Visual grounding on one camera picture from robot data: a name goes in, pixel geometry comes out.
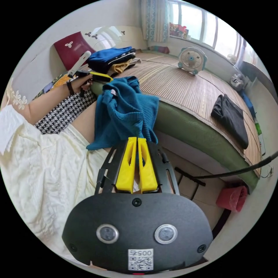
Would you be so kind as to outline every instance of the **qr code sticker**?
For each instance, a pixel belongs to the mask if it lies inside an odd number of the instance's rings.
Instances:
[[[153,249],[128,249],[128,270],[153,270]]]

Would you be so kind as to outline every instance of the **window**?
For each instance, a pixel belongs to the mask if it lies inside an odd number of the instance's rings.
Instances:
[[[222,54],[238,56],[242,38],[223,20],[185,1],[169,1],[170,22],[186,26],[188,37]]]
[[[234,55],[236,48],[237,48],[237,31],[219,18],[215,51],[227,57],[228,54]]]
[[[176,2],[169,2],[170,22],[179,24],[179,4]]]
[[[202,29],[202,11],[194,7],[181,5],[181,12],[181,26],[186,26],[191,38],[199,41]]]
[[[215,15],[205,13],[205,26],[204,26],[203,42],[211,47],[214,45],[215,31],[216,31],[216,17]]]
[[[245,51],[244,51],[243,61],[246,61],[246,62],[248,62],[250,64],[254,64],[254,62],[255,62],[254,60],[255,60],[255,51],[251,47],[251,45],[248,42],[246,42],[246,47],[245,47]]]

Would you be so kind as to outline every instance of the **electric fan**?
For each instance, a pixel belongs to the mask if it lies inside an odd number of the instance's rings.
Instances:
[[[204,70],[206,61],[206,55],[198,47],[184,47],[179,54],[178,67],[196,75]]]

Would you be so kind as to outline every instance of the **blue sweater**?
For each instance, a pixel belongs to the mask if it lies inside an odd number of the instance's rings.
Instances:
[[[110,148],[129,137],[146,138],[157,144],[153,127],[158,103],[158,97],[141,93],[134,76],[105,84],[96,104],[95,141],[87,149]]]

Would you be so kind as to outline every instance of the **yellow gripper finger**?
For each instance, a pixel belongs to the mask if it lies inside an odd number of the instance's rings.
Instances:
[[[151,156],[145,138],[138,138],[138,154],[141,193],[157,190],[158,185],[156,175],[154,173]]]
[[[133,181],[135,173],[136,160],[136,137],[129,137],[125,153],[122,159],[119,175],[116,182],[116,188],[121,191],[133,193]]]

